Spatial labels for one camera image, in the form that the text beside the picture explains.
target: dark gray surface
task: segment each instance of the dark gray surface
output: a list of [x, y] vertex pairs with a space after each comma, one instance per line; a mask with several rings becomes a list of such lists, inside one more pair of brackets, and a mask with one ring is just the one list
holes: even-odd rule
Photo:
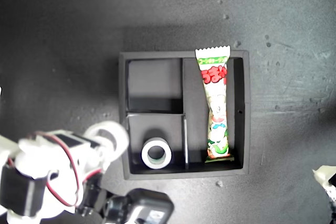
[[[171, 223], [329, 223], [311, 169], [336, 164], [335, 0], [217, 1], [0, 0], [1, 133], [118, 120], [120, 51], [239, 40], [250, 52], [250, 174], [124, 181], [118, 160], [104, 184], [168, 193]], [[44, 223], [96, 221], [63, 214]]]

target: small hole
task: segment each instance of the small hole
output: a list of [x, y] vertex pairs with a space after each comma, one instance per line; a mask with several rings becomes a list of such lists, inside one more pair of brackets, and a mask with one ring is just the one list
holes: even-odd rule
[[50, 176], [50, 180], [53, 180], [53, 179], [57, 178], [58, 177], [58, 173], [59, 172], [52, 173], [51, 176]]
[[160, 146], [153, 146], [148, 150], [148, 155], [153, 159], [159, 159], [164, 155], [164, 149]]

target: white robot part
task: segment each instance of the white robot part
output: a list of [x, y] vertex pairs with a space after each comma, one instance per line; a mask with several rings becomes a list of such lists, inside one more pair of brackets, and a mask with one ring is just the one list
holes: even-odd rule
[[[111, 134], [115, 140], [115, 145], [113, 145], [110, 139], [99, 135], [100, 131], [106, 131]], [[85, 131], [84, 137], [100, 144], [97, 152], [103, 171], [106, 171], [110, 163], [119, 158], [129, 145], [127, 131], [119, 123], [113, 121], [94, 124]]]
[[[115, 144], [101, 136], [101, 130], [113, 136]], [[21, 139], [18, 144], [0, 136], [0, 179], [2, 169], [11, 157], [14, 160], [15, 169], [23, 176], [33, 179], [47, 177], [47, 184], [62, 200], [69, 205], [75, 203], [76, 205], [66, 206], [46, 188], [41, 209], [36, 216], [20, 216], [0, 205], [0, 215], [7, 212], [9, 224], [39, 224], [41, 219], [55, 217], [64, 210], [74, 213], [75, 207], [83, 200], [83, 182], [87, 177], [97, 171], [104, 172], [129, 145], [126, 130], [120, 124], [111, 121], [93, 125], [88, 128], [84, 137], [63, 130], [49, 132], [46, 135], [56, 136], [67, 146], [73, 165], [65, 150], [45, 136], [38, 135], [35, 140]], [[79, 187], [75, 170], [80, 182]]]
[[325, 189], [332, 201], [336, 201], [336, 187], [329, 183], [332, 176], [336, 174], [336, 166], [322, 165], [313, 170], [314, 178]]

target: snack wrapper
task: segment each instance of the snack wrapper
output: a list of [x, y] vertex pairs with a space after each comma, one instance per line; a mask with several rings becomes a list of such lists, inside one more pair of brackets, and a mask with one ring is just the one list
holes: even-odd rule
[[207, 162], [232, 160], [229, 153], [226, 119], [226, 62], [230, 46], [196, 50], [209, 106]]

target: black plastic part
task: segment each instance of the black plastic part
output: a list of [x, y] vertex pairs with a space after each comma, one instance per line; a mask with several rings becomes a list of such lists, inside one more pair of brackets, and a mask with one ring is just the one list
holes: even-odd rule
[[336, 174], [329, 179], [329, 184], [336, 186]]
[[141, 211], [137, 212], [137, 223], [165, 224], [174, 210], [174, 204], [168, 195], [158, 191], [137, 188], [130, 191], [126, 197], [128, 198], [128, 217], [125, 222], [129, 221], [130, 216], [133, 216], [133, 213], [141, 207]]
[[76, 213], [87, 216], [93, 211], [102, 212], [106, 199], [112, 196], [112, 193], [100, 187], [102, 174], [92, 176], [85, 184], [82, 203], [76, 208]]
[[18, 215], [33, 217], [42, 207], [46, 184], [47, 177], [33, 179], [6, 165], [1, 175], [0, 205]]
[[124, 219], [127, 215], [128, 199], [122, 196], [115, 196], [106, 201], [103, 208], [103, 224], [125, 223]]

